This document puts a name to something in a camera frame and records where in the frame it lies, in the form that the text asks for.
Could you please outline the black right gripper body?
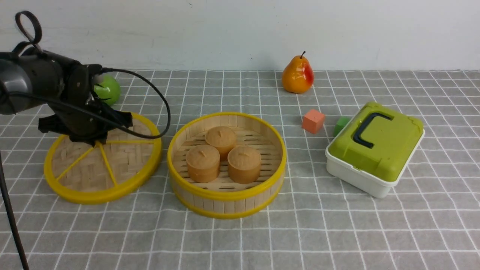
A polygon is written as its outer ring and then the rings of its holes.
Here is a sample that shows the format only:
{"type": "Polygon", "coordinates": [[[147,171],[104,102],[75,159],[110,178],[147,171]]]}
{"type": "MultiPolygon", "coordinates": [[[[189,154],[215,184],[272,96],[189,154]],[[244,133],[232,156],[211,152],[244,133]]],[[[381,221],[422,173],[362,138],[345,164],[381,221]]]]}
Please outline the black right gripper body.
{"type": "Polygon", "coordinates": [[[41,133],[62,134],[71,142],[95,146],[105,144],[116,125],[133,126],[131,113],[114,110],[96,94],[96,77],[102,68],[99,64],[75,65],[67,71],[58,103],[47,103],[54,114],[38,120],[41,133]]]}

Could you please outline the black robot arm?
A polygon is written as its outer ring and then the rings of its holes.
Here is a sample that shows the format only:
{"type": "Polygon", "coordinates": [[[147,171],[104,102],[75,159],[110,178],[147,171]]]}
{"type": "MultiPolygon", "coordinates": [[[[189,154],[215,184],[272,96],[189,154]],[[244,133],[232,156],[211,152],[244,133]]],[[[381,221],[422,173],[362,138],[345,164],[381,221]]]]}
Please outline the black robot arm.
{"type": "Polygon", "coordinates": [[[110,108],[95,93],[101,68],[33,48],[21,56],[3,52],[0,112],[14,115],[47,104],[54,114],[38,120],[41,133],[66,135],[72,142],[92,146],[105,143],[117,125],[132,127],[133,117],[110,108]]]}

